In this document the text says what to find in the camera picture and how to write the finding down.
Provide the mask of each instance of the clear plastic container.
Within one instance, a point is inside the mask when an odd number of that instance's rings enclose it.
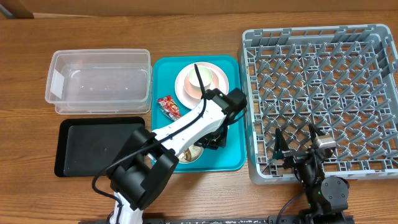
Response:
[[[151,88],[148,50],[60,50],[52,57],[45,100],[58,114],[146,113]]]

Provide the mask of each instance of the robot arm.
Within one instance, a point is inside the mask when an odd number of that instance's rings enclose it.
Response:
[[[273,159],[283,159],[285,169],[293,169],[301,181],[310,208],[301,210],[295,224],[334,223],[354,224],[352,217],[344,215],[348,208],[348,182],[341,177],[326,177],[322,163],[336,150],[336,141],[309,124],[312,145],[307,151],[290,150],[282,132],[276,129]],[[279,213],[276,224],[280,224]]]
[[[206,108],[198,121],[162,141],[194,120],[201,113],[205,100]],[[135,130],[114,161],[155,144],[156,147],[142,155],[148,155],[155,164],[150,168],[142,159],[133,157],[107,172],[115,197],[123,203],[120,207],[116,202],[109,222],[117,223],[119,215],[120,224],[141,224],[143,210],[163,191],[178,164],[178,156],[194,143],[212,149],[225,147],[228,126],[235,122],[236,115],[245,107],[246,95],[237,88],[228,95],[218,89],[208,90],[196,108],[172,124],[151,133],[144,128]]]

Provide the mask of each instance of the snack wrapper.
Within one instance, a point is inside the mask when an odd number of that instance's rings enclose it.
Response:
[[[180,109],[173,100],[172,96],[166,96],[157,100],[163,114],[172,119],[173,121],[181,118]]]

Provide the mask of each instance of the blue tray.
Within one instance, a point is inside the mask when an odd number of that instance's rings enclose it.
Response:
[[[228,55],[192,56],[192,57],[166,57],[158,60],[153,71],[152,93],[152,130],[164,127],[172,120],[164,115],[157,99],[171,95],[181,115],[190,110],[182,105],[175,95],[174,84],[178,73],[187,65],[194,62],[213,63],[222,69],[229,81],[229,90],[240,88],[239,68],[237,61]],[[246,161],[246,143],[244,138],[243,119],[231,125],[228,129],[226,147],[217,150],[205,149],[195,162],[178,164],[175,172],[207,172],[238,170]]]

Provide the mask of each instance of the gray dish rack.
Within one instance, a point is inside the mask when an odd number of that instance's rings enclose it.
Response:
[[[398,56],[387,26],[247,30],[238,57],[254,183],[297,181],[271,160],[274,134],[280,128],[291,149],[306,150],[308,123],[337,142],[326,176],[398,178]]]

